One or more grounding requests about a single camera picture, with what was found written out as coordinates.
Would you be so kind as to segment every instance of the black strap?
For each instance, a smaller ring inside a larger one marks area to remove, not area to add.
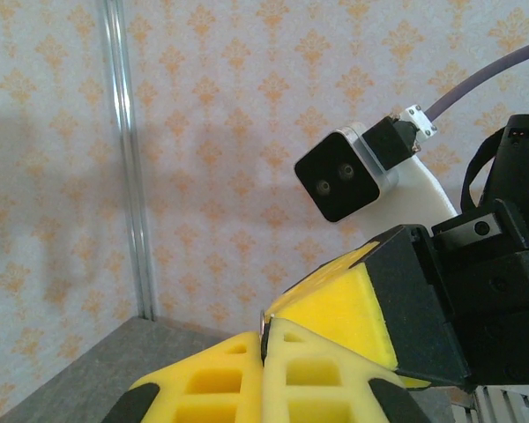
[[[476,154],[474,154],[473,159],[468,163],[465,181],[462,184],[462,193],[460,195],[460,209],[463,213],[476,208],[476,204],[474,204],[473,198],[470,195],[470,184],[473,183],[474,178],[476,178],[482,168],[486,166],[486,163],[495,157],[500,142],[502,141],[503,130],[505,128],[497,130],[494,134],[486,138]]]

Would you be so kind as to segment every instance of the gray floor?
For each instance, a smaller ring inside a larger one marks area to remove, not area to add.
[[[130,319],[5,414],[0,423],[100,422],[139,377],[219,341],[189,330]],[[454,422],[443,392],[424,390],[413,395],[431,421]]]

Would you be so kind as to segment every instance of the metal rod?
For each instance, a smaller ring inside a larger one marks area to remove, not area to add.
[[[138,136],[131,95],[130,66],[125,42],[125,24],[121,0],[104,0],[104,23],[108,41],[108,59],[114,94],[115,119],[122,147],[127,189],[127,227],[130,258],[138,300],[138,315],[156,320],[151,255],[145,220],[145,195],[141,179]]]

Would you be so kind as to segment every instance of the camera lens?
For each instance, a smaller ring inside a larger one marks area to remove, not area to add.
[[[344,163],[339,166],[339,178],[341,178],[343,181],[349,181],[353,179],[353,176],[354,169],[351,165]]]
[[[331,190],[332,187],[328,181],[319,181],[316,185],[317,194],[320,196],[327,196]]]

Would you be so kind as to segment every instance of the wall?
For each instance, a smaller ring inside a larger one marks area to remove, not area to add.
[[[159,311],[230,332],[365,241],[302,192],[293,164],[312,145],[426,108],[529,42],[529,0],[135,1],[126,21]],[[529,113],[529,63],[438,120],[421,158],[456,203],[476,147],[515,112]]]
[[[102,32],[0,0],[0,415],[137,313]]]

